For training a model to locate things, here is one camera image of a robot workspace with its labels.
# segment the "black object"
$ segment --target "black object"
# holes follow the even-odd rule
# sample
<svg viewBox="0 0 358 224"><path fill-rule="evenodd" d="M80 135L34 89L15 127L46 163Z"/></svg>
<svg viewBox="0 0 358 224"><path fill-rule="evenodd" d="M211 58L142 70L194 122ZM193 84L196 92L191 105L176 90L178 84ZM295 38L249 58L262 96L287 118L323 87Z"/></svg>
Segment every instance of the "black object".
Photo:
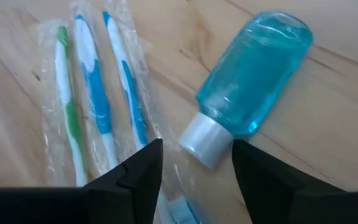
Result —
<svg viewBox="0 0 358 224"><path fill-rule="evenodd" d="M0 223L152 223L162 159L156 139L82 188L0 189Z"/></svg>
<svg viewBox="0 0 358 224"><path fill-rule="evenodd" d="M316 179L235 140L232 161L253 224L358 224L358 192Z"/></svg>

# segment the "blue bottle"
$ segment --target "blue bottle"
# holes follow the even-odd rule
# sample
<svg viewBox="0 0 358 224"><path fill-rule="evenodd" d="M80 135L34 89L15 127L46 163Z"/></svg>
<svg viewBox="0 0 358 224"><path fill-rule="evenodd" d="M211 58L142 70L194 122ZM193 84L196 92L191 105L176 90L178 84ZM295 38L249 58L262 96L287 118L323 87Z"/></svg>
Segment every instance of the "blue bottle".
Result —
<svg viewBox="0 0 358 224"><path fill-rule="evenodd" d="M309 27L289 14L253 17L197 92L200 111L180 144L213 168L234 138L255 132L312 42Z"/></svg>

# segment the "wooden table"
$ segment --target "wooden table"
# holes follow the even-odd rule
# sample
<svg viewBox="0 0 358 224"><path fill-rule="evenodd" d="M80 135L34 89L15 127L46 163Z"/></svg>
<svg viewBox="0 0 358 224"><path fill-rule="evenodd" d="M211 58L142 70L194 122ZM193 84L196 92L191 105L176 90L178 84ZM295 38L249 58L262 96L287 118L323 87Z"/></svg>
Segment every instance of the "wooden table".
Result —
<svg viewBox="0 0 358 224"><path fill-rule="evenodd" d="M68 18L68 2L0 0L0 186L46 184L42 74L34 27L53 17ZM195 91L245 21L266 9L283 9L305 21L315 42L250 143L320 179L358 190L358 1L128 4L150 76L177 136L196 113ZM185 153L177 159L188 162L186 191L200 199L212 223L250 223L229 155L214 171Z"/></svg>

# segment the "mouthwash bottle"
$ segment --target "mouthwash bottle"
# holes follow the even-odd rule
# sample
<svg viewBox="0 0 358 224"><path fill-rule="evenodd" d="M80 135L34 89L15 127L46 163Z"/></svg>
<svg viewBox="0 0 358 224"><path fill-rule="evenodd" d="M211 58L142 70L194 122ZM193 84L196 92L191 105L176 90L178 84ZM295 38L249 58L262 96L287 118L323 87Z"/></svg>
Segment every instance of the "mouthwash bottle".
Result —
<svg viewBox="0 0 358 224"><path fill-rule="evenodd" d="M234 138L256 131L312 42L309 27L294 16L254 16L198 90L199 112L180 144L213 168Z"/></svg>

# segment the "bottle cap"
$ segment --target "bottle cap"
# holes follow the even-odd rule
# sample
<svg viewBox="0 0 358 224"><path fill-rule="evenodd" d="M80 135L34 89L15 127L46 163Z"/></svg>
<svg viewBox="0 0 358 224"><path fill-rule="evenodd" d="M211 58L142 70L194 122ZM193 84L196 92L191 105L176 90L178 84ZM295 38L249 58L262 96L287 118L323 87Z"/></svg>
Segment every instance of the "bottle cap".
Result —
<svg viewBox="0 0 358 224"><path fill-rule="evenodd" d="M233 135L226 128L214 119L198 112L181 135L179 143L212 169L233 140Z"/></svg>

